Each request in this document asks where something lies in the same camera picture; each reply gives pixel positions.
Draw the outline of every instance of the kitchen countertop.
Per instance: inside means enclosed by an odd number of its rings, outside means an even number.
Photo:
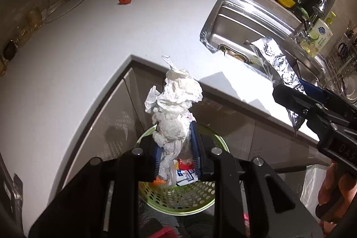
[[[161,56],[171,56],[215,94],[292,130],[270,80],[200,42],[216,1],[85,0],[19,50],[0,78],[0,152],[24,183],[25,234],[53,198],[89,118],[132,60],[168,68]],[[306,124],[300,133],[318,140]]]

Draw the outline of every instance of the crumpled paper towel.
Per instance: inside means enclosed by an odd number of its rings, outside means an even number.
[[[145,101],[145,111],[152,115],[158,127],[153,133],[155,142],[163,148],[159,176],[168,179],[170,163],[180,154],[183,144],[190,142],[190,123],[196,120],[189,108],[192,102],[202,100],[202,88],[188,71],[178,69],[170,57],[162,56],[170,65],[162,93],[153,86]]]

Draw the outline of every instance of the cabinet door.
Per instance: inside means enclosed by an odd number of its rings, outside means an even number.
[[[247,159],[253,140],[255,120],[206,97],[190,109],[197,122],[210,127],[226,142],[230,153]]]
[[[124,80],[108,98],[78,150],[64,186],[92,158],[117,158],[135,146],[142,133]]]
[[[140,118],[140,121],[142,121],[144,130],[148,130],[150,127],[152,127],[152,119],[151,115],[145,112],[144,102],[152,86],[156,85],[156,90],[162,92],[165,74],[144,65],[135,65],[133,66],[133,70],[135,74],[137,90],[139,93],[135,94],[133,92],[134,86],[132,85],[133,79],[131,78],[131,73],[127,76],[129,77],[129,79],[131,79],[131,86],[128,87],[128,89],[130,89],[129,93],[130,96],[133,98],[135,108],[138,108],[138,110],[142,110],[142,114],[139,114],[139,117],[143,116],[143,120]]]
[[[304,139],[256,121],[249,159],[258,156],[276,170],[311,164],[330,164],[328,157],[309,146]]]

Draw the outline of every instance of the aluminum foil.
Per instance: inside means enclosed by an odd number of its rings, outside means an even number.
[[[270,37],[265,37],[251,43],[251,47],[272,81],[273,87],[278,84],[284,84],[305,94],[303,85],[300,83],[298,76],[289,65],[286,56],[279,48],[276,41]],[[305,122],[305,118],[291,110],[287,109],[287,111],[291,124],[295,129],[295,132],[297,132]]]

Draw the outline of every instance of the yellow bowl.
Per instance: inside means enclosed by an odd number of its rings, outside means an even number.
[[[278,2],[283,6],[283,7],[293,7],[295,5],[294,0],[278,0]]]

